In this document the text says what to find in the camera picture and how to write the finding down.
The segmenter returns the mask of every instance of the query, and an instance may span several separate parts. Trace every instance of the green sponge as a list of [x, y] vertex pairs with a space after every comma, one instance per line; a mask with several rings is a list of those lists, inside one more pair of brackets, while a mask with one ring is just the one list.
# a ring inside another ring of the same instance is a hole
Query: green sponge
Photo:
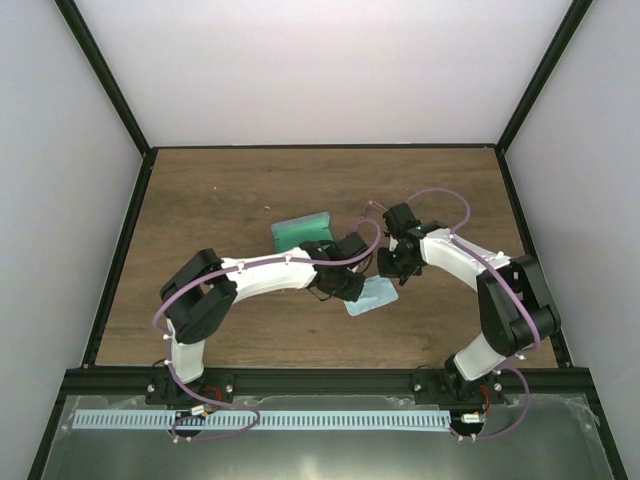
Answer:
[[329, 230], [329, 212], [285, 220], [271, 225], [276, 252], [286, 252], [302, 242], [333, 240]]

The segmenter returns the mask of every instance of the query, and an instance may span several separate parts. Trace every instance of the black bracket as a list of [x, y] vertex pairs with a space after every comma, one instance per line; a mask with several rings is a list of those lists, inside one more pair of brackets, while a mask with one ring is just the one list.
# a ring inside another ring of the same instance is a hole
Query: black bracket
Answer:
[[393, 250], [378, 249], [378, 270], [381, 277], [399, 278], [400, 286], [413, 275], [422, 275], [422, 267], [427, 263], [422, 259], [420, 240], [428, 233], [446, 228], [440, 222], [422, 224], [409, 205], [400, 203], [382, 214], [387, 231], [385, 235], [397, 241]]
[[[166, 302], [169, 297], [198, 277], [222, 268], [222, 260], [213, 249], [196, 253], [160, 290]], [[176, 331], [176, 341], [193, 344], [215, 332], [238, 296], [237, 284], [226, 275], [206, 282], [212, 288], [205, 294], [200, 286], [178, 298], [166, 312]]]
[[[511, 260], [498, 270], [514, 293], [521, 296], [540, 338], [560, 330], [560, 315], [538, 261], [530, 255]], [[490, 272], [477, 277], [480, 325], [487, 342], [496, 352], [510, 357], [533, 343], [531, 329]]]
[[[303, 242], [300, 248], [307, 252], [314, 260], [347, 260], [367, 250], [367, 244], [357, 232], [351, 232], [342, 240], [321, 240], [317, 242]], [[317, 288], [328, 296], [321, 300], [337, 297], [349, 302], [355, 302], [364, 287], [365, 276], [353, 272], [351, 269], [358, 265], [356, 262], [342, 267], [328, 267], [314, 265], [316, 276], [307, 287]]]
[[[149, 375], [149, 387], [145, 402], [147, 405], [167, 405], [169, 408], [186, 408], [199, 405], [202, 402], [188, 395], [171, 377], [169, 369], [153, 368]], [[203, 397], [216, 399], [209, 387], [214, 387], [220, 394], [220, 400], [226, 403], [233, 401], [235, 378], [232, 374], [207, 373], [186, 386]]]

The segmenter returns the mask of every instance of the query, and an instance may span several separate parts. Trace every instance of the wooden table surface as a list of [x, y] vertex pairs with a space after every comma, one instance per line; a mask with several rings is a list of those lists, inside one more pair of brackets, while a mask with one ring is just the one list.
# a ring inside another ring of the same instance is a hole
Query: wooden table surface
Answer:
[[[367, 200], [388, 207], [429, 186], [452, 188], [469, 200], [472, 217], [463, 237], [511, 256], [522, 253], [491, 149], [161, 150], [97, 364], [149, 365], [165, 356], [166, 343], [151, 327], [158, 292], [198, 250], [211, 247], [234, 258], [274, 253], [271, 224], [325, 211], [340, 237]], [[412, 205], [425, 222], [454, 225], [464, 215], [459, 200], [444, 193]], [[374, 231], [361, 233], [372, 238]], [[476, 294], [451, 275], [427, 268], [398, 292], [396, 302], [356, 317], [341, 300], [321, 303], [306, 290], [249, 298], [233, 306], [207, 341], [205, 365], [441, 366], [478, 335]], [[554, 367], [549, 341], [522, 365]]]

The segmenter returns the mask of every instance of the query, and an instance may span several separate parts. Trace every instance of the red wire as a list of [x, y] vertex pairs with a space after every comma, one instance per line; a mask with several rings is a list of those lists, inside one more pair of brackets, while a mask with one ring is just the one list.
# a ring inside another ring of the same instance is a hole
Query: red wire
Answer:
[[[202, 391], [203, 392], [213, 392], [213, 393], [216, 394], [216, 400], [217, 401], [222, 400], [222, 392], [220, 390], [218, 390], [216, 387], [212, 386], [212, 385], [205, 385], [204, 388], [202, 389]], [[211, 413], [217, 412], [219, 408], [220, 407], [213, 407], [211, 409]]]

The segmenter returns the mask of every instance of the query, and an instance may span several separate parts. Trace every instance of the black metal frame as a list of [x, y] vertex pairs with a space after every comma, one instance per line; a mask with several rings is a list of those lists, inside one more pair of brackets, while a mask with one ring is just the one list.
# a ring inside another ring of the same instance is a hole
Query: black metal frame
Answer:
[[[269, 145], [269, 146], [213, 146], [213, 147], [163, 147], [163, 148], [493, 148], [507, 190], [520, 238], [527, 253], [536, 254], [529, 228], [509, 173], [505, 152], [511, 145], [527, 114], [548, 80], [562, 52], [584, 17], [592, 0], [574, 0], [556, 32], [547, 52], [540, 62], [529, 86], [513, 113], [497, 145], [494, 144], [410, 144], [410, 145]], [[115, 78], [100, 53], [86, 23], [73, 0], [55, 0], [71, 31], [78, 40], [99, 81], [111, 99], [114, 108], [129, 131], [131, 138], [143, 156], [138, 179], [131, 198], [124, 226], [118, 240], [106, 285], [100, 300], [91, 336], [83, 357], [83, 368], [68, 370], [51, 417], [35, 457], [29, 479], [40, 478], [46, 464], [51, 443], [62, 414], [64, 401], [69, 395], [146, 395], [147, 386], [161, 369], [151, 367], [100, 367], [95, 365], [104, 328], [118, 286], [122, 268], [133, 236], [136, 221], [151, 177], [158, 148], [150, 148], [133, 113], [118, 87]], [[584, 394], [591, 410], [599, 417], [598, 432], [605, 446], [615, 478], [626, 479], [609, 425], [600, 405], [598, 394], [588, 369], [576, 368], [562, 332], [551, 338], [558, 362], [557, 369], [525, 369], [533, 393]], [[414, 391], [418, 382], [426, 382], [429, 375], [439, 375], [434, 370], [307, 370], [307, 369], [205, 369], [205, 376], [224, 378], [233, 383], [234, 395], [275, 394], [393, 394], [414, 395], [418, 403], [434, 403], [428, 392]], [[504, 393], [522, 391], [519, 380], [508, 373], [501, 376]], [[436, 398], [442, 408], [451, 404]]]
[[[90, 367], [68, 370], [47, 424], [40, 448], [29, 473], [29, 480], [42, 476], [47, 456], [56, 432], [64, 402], [71, 395], [148, 395], [147, 386], [161, 368], [154, 367]], [[441, 408], [464, 408], [432, 401], [424, 392], [416, 393], [413, 386], [424, 381], [428, 375], [440, 375], [441, 370], [429, 369], [249, 369], [249, 368], [207, 368], [204, 376], [225, 378], [233, 385], [234, 395], [398, 395], [414, 396], [418, 404], [438, 404]], [[598, 393], [591, 374], [586, 368], [564, 369], [523, 369], [531, 392], [534, 394], [555, 394], [585, 396], [589, 408], [599, 420], [598, 433], [614, 477], [625, 480], [628, 477], [615, 447], [615, 442], [600, 405]], [[520, 380], [509, 372], [500, 376], [502, 393], [522, 393]]]

